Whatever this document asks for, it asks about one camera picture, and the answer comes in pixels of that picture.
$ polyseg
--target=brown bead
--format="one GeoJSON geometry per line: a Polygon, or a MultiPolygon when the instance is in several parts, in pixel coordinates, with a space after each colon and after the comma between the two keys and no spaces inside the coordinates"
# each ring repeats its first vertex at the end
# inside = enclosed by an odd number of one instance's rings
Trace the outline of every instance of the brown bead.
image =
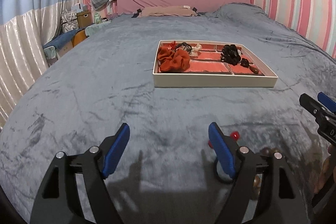
{"type": "Polygon", "coordinates": [[[253,187],[259,187],[260,186],[260,177],[259,176],[255,176],[254,177],[254,182],[253,182],[253,187]]]}
{"type": "Polygon", "coordinates": [[[254,187],[251,195],[251,200],[258,200],[259,195],[260,195],[260,188],[254,187]]]}
{"type": "Polygon", "coordinates": [[[275,152],[281,152],[279,148],[273,148],[271,149],[271,154],[275,153],[275,152]]]}
{"type": "Polygon", "coordinates": [[[271,149],[269,147],[264,147],[263,149],[260,150],[260,153],[264,156],[271,156],[271,149]]]}
{"type": "Polygon", "coordinates": [[[251,72],[255,73],[256,75],[259,73],[259,69],[254,67],[254,66],[250,66],[250,70],[251,70],[251,72]]]}

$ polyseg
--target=white box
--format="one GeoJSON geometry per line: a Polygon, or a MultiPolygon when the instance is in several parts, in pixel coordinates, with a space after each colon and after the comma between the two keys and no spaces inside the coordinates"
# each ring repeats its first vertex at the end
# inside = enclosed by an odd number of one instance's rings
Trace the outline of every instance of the white box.
{"type": "Polygon", "coordinates": [[[77,3],[76,5],[71,7],[72,11],[76,11],[76,13],[87,11],[87,5],[83,5],[81,3],[77,3]]]}
{"type": "MultiPolygon", "coordinates": [[[[241,50],[252,59],[254,65],[264,75],[234,75],[234,74],[212,74],[212,73],[160,73],[157,62],[157,54],[162,44],[172,43],[174,40],[161,40],[157,47],[153,79],[154,86],[157,88],[227,88],[227,87],[248,87],[248,88],[273,88],[278,80],[278,76],[253,52],[242,44],[235,44],[241,47],[241,50]]],[[[176,44],[187,42],[188,44],[206,44],[206,45],[231,45],[228,42],[215,41],[195,41],[195,40],[175,40],[176,44]]]]}

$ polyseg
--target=wooden box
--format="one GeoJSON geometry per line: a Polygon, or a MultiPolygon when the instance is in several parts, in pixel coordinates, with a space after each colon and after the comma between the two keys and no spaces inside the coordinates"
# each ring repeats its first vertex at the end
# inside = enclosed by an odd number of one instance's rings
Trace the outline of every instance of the wooden box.
{"type": "Polygon", "coordinates": [[[220,62],[220,53],[224,45],[230,45],[229,42],[215,42],[215,41],[194,41],[194,40],[176,40],[176,44],[186,42],[188,44],[196,45],[201,44],[202,50],[199,54],[207,55],[207,52],[216,53],[219,56],[218,60],[200,60],[197,58],[192,58],[190,60],[190,66],[194,66],[192,62],[204,62],[206,63],[216,62],[216,65],[223,66],[223,70],[220,72],[213,72],[209,70],[204,70],[199,73],[194,73],[192,71],[186,70],[183,73],[161,73],[159,65],[157,62],[157,54],[160,46],[167,46],[173,40],[161,40],[157,47],[154,68],[153,68],[153,78],[154,86],[160,88],[201,88],[201,87],[266,87],[272,88],[277,82],[278,76],[264,63],[262,62],[253,52],[246,48],[242,44],[235,44],[237,47],[241,48],[242,57],[248,59],[255,67],[260,70],[260,74],[256,75],[252,72],[250,73],[240,73],[239,70],[242,69],[240,65],[233,67],[227,63],[220,62]]]}

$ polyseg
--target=curtain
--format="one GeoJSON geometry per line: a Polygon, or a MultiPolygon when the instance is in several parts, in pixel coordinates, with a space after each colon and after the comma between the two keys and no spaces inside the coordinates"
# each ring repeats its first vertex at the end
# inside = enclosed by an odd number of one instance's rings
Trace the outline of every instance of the curtain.
{"type": "Polygon", "coordinates": [[[21,96],[48,68],[42,45],[77,0],[0,0],[0,129],[21,96]]]}

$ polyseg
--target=gray blanket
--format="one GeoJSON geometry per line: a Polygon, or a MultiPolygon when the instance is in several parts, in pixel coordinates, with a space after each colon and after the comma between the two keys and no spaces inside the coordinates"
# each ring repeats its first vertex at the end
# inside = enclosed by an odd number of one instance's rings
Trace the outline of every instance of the gray blanket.
{"type": "MultiPolygon", "coordinates": [[[[83,153],[127,122],[130,141],[106,180],[125,224],[212,224],[229,189],[212,173],[208,126],[217,122],[226,134],[238,130],[239,144],[255,152],[280,148],[309,216],[328,144],[299,96],[335,96],[335,87],[336,62],[253,5],[188,18],[120,16],[52,65],[19,101],[0,134],[0,184],[28,221],[54,155],[83,153]],[[244,44],[278,82],[274,88],[154,88],[161,39],[244,44]]],[[[94,221],[81,177],[78,185],[85,216],[94,221]]]]}

